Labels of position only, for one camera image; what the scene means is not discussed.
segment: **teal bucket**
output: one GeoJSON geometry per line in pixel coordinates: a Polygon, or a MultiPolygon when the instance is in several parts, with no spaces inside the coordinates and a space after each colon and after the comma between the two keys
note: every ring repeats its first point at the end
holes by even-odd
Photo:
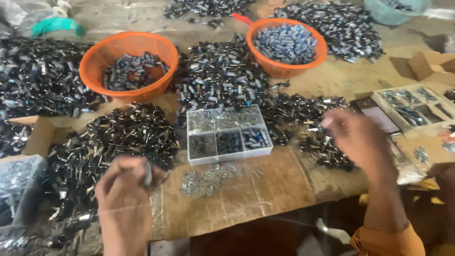
{"type": "Polygon", "coordinates": [[[387,6],[381,0],[364,0],[365,10],[378,23],[396,26],[408,22],[414,16],[422,15],[430,6],[431,0],[399,0],[404,5],[411,6],[412,11],[397,10],[387,6]]]}

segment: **clear plastic tray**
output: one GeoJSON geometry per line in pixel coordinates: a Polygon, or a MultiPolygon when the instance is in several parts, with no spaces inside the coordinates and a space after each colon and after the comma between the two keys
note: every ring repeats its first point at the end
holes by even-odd
{"type": "Polygon", "coordinates": [[[220,112],[219,109],[188,111],[187,136],[191,166],[268,155],[273,149],[257,105],[243,107],[239,112],[220,112]],[[261,148],[251,149],[249,136],[262,137],[261,148]]]}

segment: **forearm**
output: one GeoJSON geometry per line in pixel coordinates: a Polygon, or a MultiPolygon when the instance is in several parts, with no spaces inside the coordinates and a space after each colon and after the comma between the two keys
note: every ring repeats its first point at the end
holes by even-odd
{"type": "MultiPolygon", "coordinates": [[[[375,173],[386,173],[382,169],[375,173]]],[[[408,224],[400,198],[399,188],[394,177],[369,178],[369,204],[364,219],[364,226],[380,231],[402,231],[408,224]]]]}

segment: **orange plastic basket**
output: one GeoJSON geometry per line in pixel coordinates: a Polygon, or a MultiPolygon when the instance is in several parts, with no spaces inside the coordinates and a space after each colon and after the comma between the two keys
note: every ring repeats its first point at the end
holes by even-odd
{"type": "Polygon", "coordinates": [[[247,43],[250,47],[251,52],[253,52],[256,62],[261,65],[264,71],[271,77],[276,78],[290,78],[298,76],[304,73],[307,69],[319,66],[327,58],[327,44],[324,38],[312,27],[303,24],[302,22],[296,20],[282,19],[282,18],[273,18],[273,19],[262,19],[257,20],[251,24],[250,29],[247,33],[247,43]],[[314,61],[304,65],[289,65],[280,63],[278,61],[273,61],[266,56],[262,55],[253,44],[253,37],[264,28],[267,27],[277,27],[283,23],[288,23],[292,25],[303,25],[308,31],[313,34],[313,37],[318,40],[314,46],[315,56],[314,61]]]}
{"type": "Polygon", "coordinates": [[[164,92],[172,81],[177,64],[177,49],[165,37],[147,32],[123,32],[107,37],[90,48],[82,58],[79,73],[82,81],[99,94],[119,98],[125,102],[143,102],[164,92]],[[149,69],[148,72],[156,82],[138,90],[117,92],[104,88],[103,68],[124,53],[141,56],[144,51],[157,54],[163,64],[169,67],[169,71],[163,75],[159,67],[149,69]]]}

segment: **red handle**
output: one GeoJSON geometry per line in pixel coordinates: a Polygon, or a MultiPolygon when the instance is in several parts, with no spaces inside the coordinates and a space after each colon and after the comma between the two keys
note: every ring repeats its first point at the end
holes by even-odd
{"type": "Polygon", "coordinates": [[[232,16],[238,20],[248,23],[248,25],[251,25],[253,23],[248,17],[242,16],[238,13],[232,13],[232,16]]]}

